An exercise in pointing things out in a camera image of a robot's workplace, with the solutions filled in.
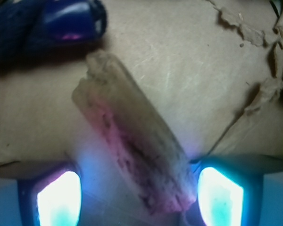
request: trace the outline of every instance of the glowing light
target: glowing light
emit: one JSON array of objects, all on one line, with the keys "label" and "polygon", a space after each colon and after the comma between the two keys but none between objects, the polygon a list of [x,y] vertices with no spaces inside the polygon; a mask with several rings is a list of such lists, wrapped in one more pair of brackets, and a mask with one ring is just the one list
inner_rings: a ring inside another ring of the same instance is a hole
[{"label": "glowing light", "polygon": [[65,172],[37,196],[41,226],[76,226],[81,211],[81,181],[74,172]]},{"label": "glowing light", "polygon": [[198,181],[201,216],[207,226],[240,226],[243,188],[213,167],[203,169]]}]

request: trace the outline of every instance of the blue object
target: blue object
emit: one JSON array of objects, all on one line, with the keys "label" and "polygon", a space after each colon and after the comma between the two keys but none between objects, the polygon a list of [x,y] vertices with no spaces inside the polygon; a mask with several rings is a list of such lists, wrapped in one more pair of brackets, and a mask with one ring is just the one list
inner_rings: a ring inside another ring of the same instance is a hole
[{"label": "blue object", "polygon": [[105,18],[105,9],[97,0],[49,0],[43,20],[55,41],[74,43],[100,38]]},{"label": "blue object", "polygon": [[21,0],[0,6],[0,62],[61,44],[102,37],[107,13],[99,0]]}]

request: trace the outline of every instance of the blue light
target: blue light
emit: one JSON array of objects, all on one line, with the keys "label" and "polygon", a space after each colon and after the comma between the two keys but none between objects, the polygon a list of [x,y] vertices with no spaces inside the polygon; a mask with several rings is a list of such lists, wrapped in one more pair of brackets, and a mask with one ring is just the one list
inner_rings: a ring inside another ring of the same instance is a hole
[{"label": "blue light", "polygon": [[40,226],[76,226],[81,211],[81,180],[65,172],[37,196]]},{"label": "blue light", "polygon": [[243,188],[213,167],[203,169],[198,181],[201,216],[207,226],[240,226]]}]

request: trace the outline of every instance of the blue plastic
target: blue plastic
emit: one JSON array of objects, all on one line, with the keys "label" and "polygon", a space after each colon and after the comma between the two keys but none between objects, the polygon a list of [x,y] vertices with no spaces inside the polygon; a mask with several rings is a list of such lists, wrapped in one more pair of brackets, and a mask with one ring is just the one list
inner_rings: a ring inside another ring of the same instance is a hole
[{"label": "blue plastic", "polygon": [[65,44],[98,39],[92,10],[86,0],[49,0],[43,14],[49,36]]}]

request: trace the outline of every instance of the cardboard surface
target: cardboard surface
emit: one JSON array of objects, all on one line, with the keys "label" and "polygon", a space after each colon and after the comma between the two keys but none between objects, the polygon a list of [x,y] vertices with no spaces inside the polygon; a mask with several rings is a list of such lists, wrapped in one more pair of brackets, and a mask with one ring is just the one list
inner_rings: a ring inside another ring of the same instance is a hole
[{"label": "cardboard surface", "polygon": [[[277,21],[268,1],[216,2],[259,30],[272,30]],[[109,24],[100,47],[122,60],[191,159],[212,149],[274,74],[272,47],[244,41],[219,22],[209,1],[103,3]],[[56,49],[0,67],[0,161],[65,159],[68,153],[78,160],[89,194],[149,224],[174,225],[177,215],[144,211],[71,100],[85,77],[85,54],[98,47]],[[283,108],[275,105],[262,109],[260,124],[231,151],[283,153]]]}]

